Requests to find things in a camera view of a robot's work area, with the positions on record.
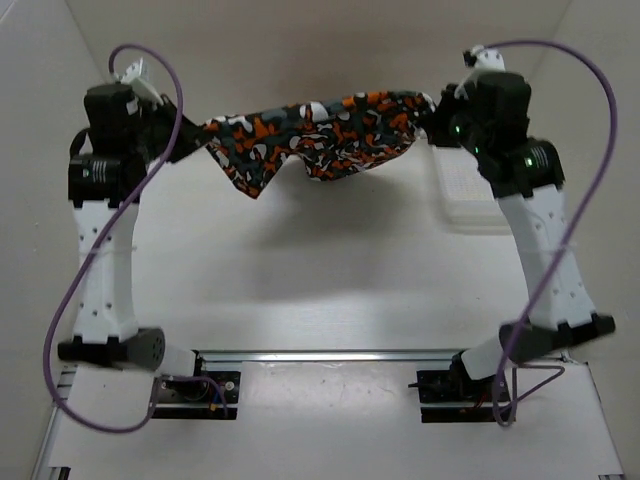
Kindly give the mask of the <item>orange camouflage shorts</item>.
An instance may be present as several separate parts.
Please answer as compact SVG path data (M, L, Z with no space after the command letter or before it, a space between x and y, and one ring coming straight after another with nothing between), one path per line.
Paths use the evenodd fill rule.
M427 137L435 102L419 91L356 93L203 125L205 147L231 183L256 199L290 157L308 177L331 182L379 167Z

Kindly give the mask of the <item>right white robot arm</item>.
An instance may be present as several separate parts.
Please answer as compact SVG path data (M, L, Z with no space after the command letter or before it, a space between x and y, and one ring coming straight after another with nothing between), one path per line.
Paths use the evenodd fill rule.
M516 328L509 322L454 356L449 387L464 400L484 389L500 362L526 363L616 329L612 316L597 312L562 240L569 225L564 171L555 146L528 134L531 93L520 74L483 70L448 85L428 123L431 144L460 147L475 158L511 230L534 303L515 346L508 345Z

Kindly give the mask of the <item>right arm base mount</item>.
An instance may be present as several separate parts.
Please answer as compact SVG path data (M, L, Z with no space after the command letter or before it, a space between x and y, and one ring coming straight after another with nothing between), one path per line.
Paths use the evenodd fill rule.
M493 401L502 421L514 420L511 397L504 376L493 393L494 376L472 380L462 363L462 352L444 370L418 370L410 389L416 389L424 424L494 423Z

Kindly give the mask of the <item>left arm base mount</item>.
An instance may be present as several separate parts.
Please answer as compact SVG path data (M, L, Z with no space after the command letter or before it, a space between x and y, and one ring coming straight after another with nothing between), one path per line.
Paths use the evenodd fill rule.
M198 352L195 374L208 380L176 382L164 380L158 392L153 419L237 419L242 374L238 368L214 367Z

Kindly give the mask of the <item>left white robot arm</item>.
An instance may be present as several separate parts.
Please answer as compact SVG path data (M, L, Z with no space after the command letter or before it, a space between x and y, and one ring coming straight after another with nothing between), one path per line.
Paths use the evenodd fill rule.
M67 192L81 261L78 312L60 360L117 370L174 376L188 400L206 395L210 377L193 350L168 342L159 327L138 324L133 307L133 233L141 185L147 177L148 132L155 114L169 110L138 97L122 83L90 88L89 121L70 146Z

